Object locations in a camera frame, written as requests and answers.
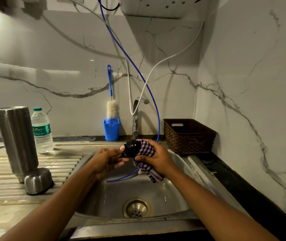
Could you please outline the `person's left hand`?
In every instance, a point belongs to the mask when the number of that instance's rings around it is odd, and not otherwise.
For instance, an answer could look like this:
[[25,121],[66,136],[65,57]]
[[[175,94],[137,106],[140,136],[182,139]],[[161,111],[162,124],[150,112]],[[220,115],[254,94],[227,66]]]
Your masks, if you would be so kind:
[[122,158],[124,146],[116,148],[102,148],[88,161],[86,166],[93,172],[96,181],[102,180],[107,173],[122,165],[114,165],[113,158]]

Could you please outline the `person's right hand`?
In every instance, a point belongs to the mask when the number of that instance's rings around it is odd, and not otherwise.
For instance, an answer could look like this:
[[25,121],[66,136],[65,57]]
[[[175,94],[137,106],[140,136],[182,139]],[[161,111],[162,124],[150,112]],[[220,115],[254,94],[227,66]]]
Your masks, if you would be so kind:
[[157,142],[146,139],[151,146],[153,146],[156,153],[153,155],[156,158],[155,162],[145,162],[154,167],[154,169],[164,177],[170,180],[171,176],[178,172],[179,168],[173,162],[168,150],[158,144]]

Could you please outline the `black flask lid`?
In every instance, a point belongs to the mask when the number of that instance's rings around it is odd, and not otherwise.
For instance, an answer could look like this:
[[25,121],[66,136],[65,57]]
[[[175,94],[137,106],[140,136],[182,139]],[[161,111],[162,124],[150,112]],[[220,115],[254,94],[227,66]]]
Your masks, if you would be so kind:
[[122,158],[135,158],[141,150],[141,141],[132,139],[124,145],[124,151],[121,154]]

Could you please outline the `person's left forearm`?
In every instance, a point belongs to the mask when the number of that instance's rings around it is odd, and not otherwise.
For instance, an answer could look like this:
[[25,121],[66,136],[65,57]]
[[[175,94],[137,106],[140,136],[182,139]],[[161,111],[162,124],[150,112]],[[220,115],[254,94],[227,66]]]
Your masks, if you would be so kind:
[[0,237],[0,241],[56,241],[97,179],[89,164],[73,174],[49,199]]

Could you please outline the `blue plastic holder cup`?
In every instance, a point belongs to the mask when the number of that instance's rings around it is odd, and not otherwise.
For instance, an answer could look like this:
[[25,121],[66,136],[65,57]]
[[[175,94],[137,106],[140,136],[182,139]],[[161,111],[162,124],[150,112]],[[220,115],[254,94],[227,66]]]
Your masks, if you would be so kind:
[[105,140],[117,141],[119,139],[120,120],[116,118],[107,118],[104,120]]

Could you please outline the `steel tap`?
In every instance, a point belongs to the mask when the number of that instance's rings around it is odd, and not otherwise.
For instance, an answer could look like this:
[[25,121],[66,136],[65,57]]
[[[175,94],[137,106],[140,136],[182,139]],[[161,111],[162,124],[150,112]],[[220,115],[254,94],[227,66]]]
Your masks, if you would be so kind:
[[133,125],[132,125],[132,136],[134,139],[137,139],[139,137],[139,132],[138,132],[138,105],[142,104],[149,104],[149,100],[142,98],[141,101],[139,102],[139,97],[137,97],[134,102],[133,102]]

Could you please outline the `steel sink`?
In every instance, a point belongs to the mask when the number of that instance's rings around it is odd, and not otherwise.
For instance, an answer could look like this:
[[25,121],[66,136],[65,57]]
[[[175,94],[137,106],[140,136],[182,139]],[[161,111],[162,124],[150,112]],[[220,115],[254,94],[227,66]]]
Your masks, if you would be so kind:
[[[9,159],[0,143],[0,236],[48,199],[73,174],[80,170],[101,148],[118,147],[122,142],[55,142],[54,150],[39,154],[39,167],[50,170],[54,186],[41,195],[30,196],[25,186],[12,173]],[[136,236],[139,240],[163,240],[152,235],[165,234],[164,240],[187,238],[204,240],[204,225],[189,208],[174,185],[164,179],[152,183],[146,175],[135,174],[129,179],[108,183],[135,170],[132,162],[109,172],[86,195],[61,239],[77,241],[114,236]],[[123,204],[131,198],[147,200],[152,212],[149,218],[128,219],[122,214]]]

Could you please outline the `sink drain strainer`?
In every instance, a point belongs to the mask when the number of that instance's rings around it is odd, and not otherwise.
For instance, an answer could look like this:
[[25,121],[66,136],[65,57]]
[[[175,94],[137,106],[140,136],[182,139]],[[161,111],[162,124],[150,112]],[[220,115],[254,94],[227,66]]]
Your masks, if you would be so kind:
[[149,218],[151,212],[152,207],[150,203],[142,198],[128,199],[122,207],[122,214],[128,219]]

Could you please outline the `blue bottle brush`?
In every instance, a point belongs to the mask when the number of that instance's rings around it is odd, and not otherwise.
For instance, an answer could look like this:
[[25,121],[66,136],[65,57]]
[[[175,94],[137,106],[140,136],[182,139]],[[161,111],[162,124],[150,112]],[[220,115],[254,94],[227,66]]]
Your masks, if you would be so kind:
[[113,120],[118,119],[118,104],[117,101],[113,98],[113,88],[112,88],[112,81],[113,81],[113,74],[111,65],[107,65],[107,74],[109,80],[109,93],[111,99],[107,102],[107,113],[106,113],[106,121],[108,124],[113,124]]

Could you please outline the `clear plastic water bottle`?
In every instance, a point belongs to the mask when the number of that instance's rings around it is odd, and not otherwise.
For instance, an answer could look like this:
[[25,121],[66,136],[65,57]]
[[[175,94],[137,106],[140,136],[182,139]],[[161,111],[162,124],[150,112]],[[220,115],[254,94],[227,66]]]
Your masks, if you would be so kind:
[[54,143],[50,121],[41,107],[33,108],[31,122],[37,152],[39,154],[51,152],[54,149]]

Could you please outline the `steel flask cup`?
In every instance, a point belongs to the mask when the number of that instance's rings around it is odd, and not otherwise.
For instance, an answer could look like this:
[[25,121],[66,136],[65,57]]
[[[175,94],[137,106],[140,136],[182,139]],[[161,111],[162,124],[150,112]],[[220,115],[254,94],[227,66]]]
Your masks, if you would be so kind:
[[40,167],[25,177],[24,184],[28,195],[40,195],[52,188],[54,181],[50,170]]

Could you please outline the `white water tube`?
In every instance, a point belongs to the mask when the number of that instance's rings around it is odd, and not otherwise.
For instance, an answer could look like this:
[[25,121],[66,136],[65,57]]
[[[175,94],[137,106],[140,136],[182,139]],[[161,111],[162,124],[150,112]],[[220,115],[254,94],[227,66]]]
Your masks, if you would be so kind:
[[[107,22],[105,22],[105,21],[103,20],[102,17],[100,17],[100,16],[99,16],[97,13],[95,13],[93,10],[89,9],[88,7],[86,7],[84,4],[79,3],[79,2],[76,1],[76,0],[68,0],[68,1],[74,3],[75,5],[79,5],[79,6],[83,7],[83,8],[85,8],[85,9],[86,9],[87,11],[89,11],[90,13],[94,14],[99,20],[101,20],[101,21],[105,24],[105,26],[106,26],[106,24],[108,24]],[[203,25],[204,25],[204,21],[202,21],[201,26],[200,26],[200,28],[199,28],[199,31],[198,31],[196,37],[194,38],[194,40],[193,40],[186,48],[184,48],[183,50],[181,50],[180,52],[178,52],[178,53],[176,53],[176,54],[174,54],[174,55],[172,55],[172,56],[169,56],[169,57],[167,57],[167,58],[165,58],[165,59],[159,61],[156,65],[154,65],[154,67],[151,69],[150,73],[148,74],[147,84],[148,84],[148,81],[149,81],[150,76],[152,75],[153,71],[157,68],[158,65],[160,65],[161,63],[163,63],[163,62],[165,62],[165,61],[168,61],[168,60],[171,59],[171,58],[174,58],[174,57],[176,57],[176,56],[182,54],[183,52],[185,52],[187,49],[189,49],[189,48],[193,45],[193,43],[194,43],[194,42],[197,40],[197,38],[199,37],[199,34],[200,34],[201,30],[202,30]]]

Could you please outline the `blue water tube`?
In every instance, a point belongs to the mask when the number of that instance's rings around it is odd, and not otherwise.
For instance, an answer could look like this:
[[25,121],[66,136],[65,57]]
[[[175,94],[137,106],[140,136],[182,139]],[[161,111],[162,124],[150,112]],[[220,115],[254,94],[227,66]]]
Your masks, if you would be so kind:
[[[106,22],[106,19],[105,19],[105,15],[104,15],[104,12],[103,12],[103,9],[107,10],[106,8],[103,8],[103,5],[101,3],[101,0],[98,0],[98,3],[99,3],[99,6],[100,6],[100,9],[101,9],[101,15],[102,15],[102,18],[103,20]],[[129,76],[129,69],[128,69],[128,61],[134,66],[134,68],[137,70],[138,72],[138,75],[142,78],[143,82],[145,83],[144,84],[144,87],[142,89],[142,93],[141,95],[143,95],[144,93],[144,90],[147,88],[149,93],[150,93],[150,96],[153,100],[153,103],[154,103],[154,106],[155,106],[155,109],[156,109],[156,112],[157,112],[157,119],[158,119],[158,134],[157,134],[157,142],[159,141],[159,138],[160,138],[160,130],[161,130],[161,123],[160,123],[160,115],[159,115],[159,111],[158,111],[158,107],[157,107],[157,104],[156,104],[156,101],[153,97],[153,94],[151,92],[151,90],[149,89],[149,86],[147,85],[147,80],[145,80],[145,78],[143,77],[143,75],[141,74],[139,68],[137,68],[137,66],[135,65],[135,63],[132,61],[132,59],[128,56],[128,54],[125,52],[124,48],[121,46],[120,42],[118,41],[119,38],[116,38],[116,34],[115,32],[112,31],[112,28],[109,27],[108,24],[106,24],[107,26],[107,29],[110,33],[110,35],[112,36],[113,40],[116,42],[116,44],[119,46],[119,48],[122,50],[122,52],[124,53],[124,56],[125,56],[125,63],[126,63],[126,68],[127,68],[127,73],[128,73],[128,76]],[[131,90],[130,90],[130,79],[128,79],[128,84],[129,84],[129,99],[130,99],[130,103],[132,101],[132,97],[131,97]],[[133,173],[125,176],[125,177],[122,177],[122,178],[118,178],[118,179],[114,179],[114,180],[108,180],[107,182],[108,183],[112,183],[112,182],[119,182],[119,181],[123,181],[125,179],[129,179],[130,177],[133,177],[135,174],[139,174],[140,173],[140,168],[138,168],[137,170],[135,170]]]

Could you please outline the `tall steel flask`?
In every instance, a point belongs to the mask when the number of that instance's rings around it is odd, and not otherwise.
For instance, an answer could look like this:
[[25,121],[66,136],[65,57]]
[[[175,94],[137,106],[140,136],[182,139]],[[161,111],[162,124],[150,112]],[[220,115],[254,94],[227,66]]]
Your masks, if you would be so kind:
[[39,165],[29,108],[0,108],[0,132],[12,173],[24,183],[25,177]]

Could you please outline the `white water purifier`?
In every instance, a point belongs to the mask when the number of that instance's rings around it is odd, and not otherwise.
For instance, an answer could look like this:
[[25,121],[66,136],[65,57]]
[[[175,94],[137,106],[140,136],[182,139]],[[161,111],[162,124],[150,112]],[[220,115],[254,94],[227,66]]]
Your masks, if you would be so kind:
[[119,0],[127,16],[181,19],[197,0]]

